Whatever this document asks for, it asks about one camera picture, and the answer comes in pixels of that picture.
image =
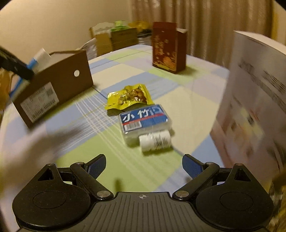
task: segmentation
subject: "gold foil packet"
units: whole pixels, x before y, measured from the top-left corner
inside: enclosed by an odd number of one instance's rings
[[[143,84],[128,85],[120,91],[109,93],[105,109],[123,110],[136,103],[154,104],[146,86]]]

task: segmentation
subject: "brown cardboard box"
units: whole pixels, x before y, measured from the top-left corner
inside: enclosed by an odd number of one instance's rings
[[[110,36],[108,33],[96,35],[97,56],[136,44],[138,44],[136,28],[113,31]]]
[[[108,33],[95,35],[97,56],[113,51],[112,42]]]
[[[113,27],[113,23],[98,23],[94,27],[89,28],[90,36],[93,39],[96,35],[106,33],[106,31],[112,29]]]
[[[177,73],[186,68],[187,30],[176,23],[154,22],[153,66]]]
[[[44,115],[93,85],[85,51],[51,53],[46,68],[14,100],[31,128]]]

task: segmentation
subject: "curtain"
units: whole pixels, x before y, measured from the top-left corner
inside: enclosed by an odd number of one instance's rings
[[[286,10],[282,7],[286,7],[286,1],[279,2],[282,5],[273,1],[271,38],[286,45]]]
[[[131,0],[133,20],[188,29],[187,53],[228,67],[234,30],[271,35],[272,0]]]

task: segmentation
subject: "wall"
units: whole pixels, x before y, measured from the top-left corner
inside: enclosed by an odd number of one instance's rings
[[[24,62],[40,49],[71,50],[97,23],[131,20],[129,0],[12,0],[0,11],[0,45]]]

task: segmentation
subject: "snack package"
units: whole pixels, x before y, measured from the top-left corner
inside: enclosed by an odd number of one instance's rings
[[[123,110],[136,103],[154,104],[146,86],[143,84],[128,85],[120,91],[109,93],[105,109]]]
[[[140,135],[170,130],[172,120],[161,105],[144,106],[118,116],[125,143],[133,145]]]
[[[12,78],[14,73],[0,68],[0,124],[9,101],[9,92],[11,90]]]

